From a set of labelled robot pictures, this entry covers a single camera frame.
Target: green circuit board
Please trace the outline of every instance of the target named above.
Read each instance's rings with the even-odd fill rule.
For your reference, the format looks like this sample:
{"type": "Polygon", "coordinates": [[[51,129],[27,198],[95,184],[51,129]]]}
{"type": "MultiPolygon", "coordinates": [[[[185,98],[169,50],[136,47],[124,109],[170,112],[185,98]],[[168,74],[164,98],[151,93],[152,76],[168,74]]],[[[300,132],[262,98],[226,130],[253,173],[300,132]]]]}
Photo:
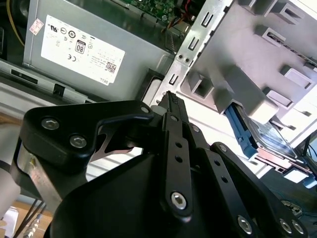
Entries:
{"type": "Polygon", "coordinates": [[[131,4],[143,12],[169,23],[174,16],[174,1],[173,0],[123,0],[131,4]]]}

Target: black cable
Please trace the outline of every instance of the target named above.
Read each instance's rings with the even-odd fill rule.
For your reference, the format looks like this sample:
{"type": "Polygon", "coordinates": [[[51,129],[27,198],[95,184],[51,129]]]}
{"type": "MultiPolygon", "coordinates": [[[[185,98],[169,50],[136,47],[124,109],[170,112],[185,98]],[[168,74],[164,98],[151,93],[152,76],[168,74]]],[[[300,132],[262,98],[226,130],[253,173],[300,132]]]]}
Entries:
{"type": "Polygon", "coordinates": [[[19,228],[17,229],[16,233],[14,234],[13,238],[17,238],[19,236],[19,234],[23,231],[23,229],[28,225],[28,223],[33,219],[33,217],[35,216],[35,214],[38,212],[38,210],[42,207],[42,205],[44,204],[44,202],[41,202],[37,208],[33,211],[33,213],[24,221],[21,223],[21,225],[19,226],[19,228]]]}
{"type": "Polygon", "coordinates": [[[30,216],[30,214],[31,214],[31,212],[32,212],[32,210],[33,210],[33,208],[35,207],[35,205],[36,205],[37,202],[38,202],[38,200],[35,199],[34,202],[33,202],[33,204],[32,204],[32,206],[30,207],[29,211],[28,211],[27,214],[25,215],[23,221],[21,222],[19,228],[17,229],[17,231],[21,228],[22,224],[25,223],[25,221],[29,218],[29,216],[30,216]]]}
{"type": "Polygon", "coordinates": [[[307,155],[307,150],[308,150],[308,146],[309,143],[311,142],[311,135],[309,135],[306,140],[305,140],[305,146],[304,146],[304,150],[303,150],[303,156],[307,155]]]}
{"type": "Polygon", "coordinates": [[[45,211],[45,209],[46,209],[46,205],[41,209],[41,211],[40,211],[40,213],[39,214],[43,214],[44,213],[44,211],[45,211]]]}
{"type": "Polygon", "coordinates": [[[314,152],[314,154],[316,155],[316,157],[317,157],[317,153],[316,153],[316,150],[311,146],[311,145],[308,145],[312,150],[313,150],[313,152],[314,152]]]}

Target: black metal bracket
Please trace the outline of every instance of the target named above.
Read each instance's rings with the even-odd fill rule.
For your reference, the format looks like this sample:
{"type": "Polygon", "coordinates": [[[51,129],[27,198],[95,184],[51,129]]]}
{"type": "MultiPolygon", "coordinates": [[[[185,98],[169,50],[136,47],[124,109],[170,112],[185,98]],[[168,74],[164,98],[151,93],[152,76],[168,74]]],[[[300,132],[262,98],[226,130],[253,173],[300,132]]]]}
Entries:
{"type": "Polygon", "coordinates": [[[44,200],[58,207],[52,238],[308,237],[226,145],[208,145],[171,92],[155,112],[137,101],[33,109],[20,137],[28,163],[19,155],[18,165],[30,176],[48,177],[62,200],[51,201],[31,176],[44,200]],[[133,147],[143,154],[84,183],[91,159],[133,147]],[[79,179],[67,188],[57,174],[79,179]]]}

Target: screw head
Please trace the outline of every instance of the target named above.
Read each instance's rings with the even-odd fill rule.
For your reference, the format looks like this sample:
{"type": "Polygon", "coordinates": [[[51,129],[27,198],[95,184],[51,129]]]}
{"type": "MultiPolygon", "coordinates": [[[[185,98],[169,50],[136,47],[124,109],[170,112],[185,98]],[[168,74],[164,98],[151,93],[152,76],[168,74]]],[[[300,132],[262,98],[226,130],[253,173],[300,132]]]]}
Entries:
{"type": "Polygon", "coordinates": [[[292,220],[292,224],[300,234],[304,234],[303,228],[296,221],[292,220]]]}
{"type": "Polygon", "coordinates": [[[42,127],[47,130],[56,130],[59,128],[59,123],[53,118],[45,118],[42,120],[42,127]]]}
{"type": "Polygon", "coordinates": [[[145,108],[145,107],[141,107],[141,110],[144,111],[145,113],[149,113],[149,109],[145,108]]]}
{"type": "Polygon", "coordinates": [[[219,147],[223,152],[227,152],[227,148],[224,145],[219,145],[219,147]]]}
{"type": "Polygon", "coordinates": [[[238,216],[238,224],[245,233],[248,235],[252,234],[252,227],[247,219],[245,219],[243,216],[238,216]]]}
{"type": "Polygon", "coordinates": [[[200,131],[199,128],[198,128],[197,126],[195,126],[195,125],[192,125],[192,128],[193,128],[193,130],[194,130],[195,132],[199,132],[199,131],[200,131]]]}
{"type": "Polygon", "coordinates": [[[171,200],[179,210],[184,210],[186,208],[186,199],[179,192],[172,193],[171,200]]]}
{"type": "Polygon", "coordinates": [[[288,234],[292,234],[292,229],[290,228],[290,226],[289,226],[283,219],[279,219],[279,222],[280,222],[282,228],[283,228],[288,234]]]}
{"type": "Polygon", "coordinates": [[[69,142],[72,146],[79,149],[84,148],[87,145],[85,138],[80,135],[73,135],[69,142]]]}

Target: regulatory label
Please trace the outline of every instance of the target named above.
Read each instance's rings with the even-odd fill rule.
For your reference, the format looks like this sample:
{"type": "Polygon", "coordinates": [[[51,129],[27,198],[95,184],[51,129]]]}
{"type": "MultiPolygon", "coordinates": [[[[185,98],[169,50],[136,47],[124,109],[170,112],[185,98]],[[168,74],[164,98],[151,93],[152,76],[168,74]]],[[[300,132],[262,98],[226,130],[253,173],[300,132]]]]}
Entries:
{"type": "Polygon", "coordinates": [[[125,52],[52,16],[46,17],[41,56],[81,75],[113,83],[125,52]]]}
{"type": "Polygon", "coordinates": [[[30,31],[34,34],[37,35],[38,32],[41,30],[41,28],[43,27],[44,23],[41,22],[38,18],[36,18],[36,20],[33,22],[30,31]]]}

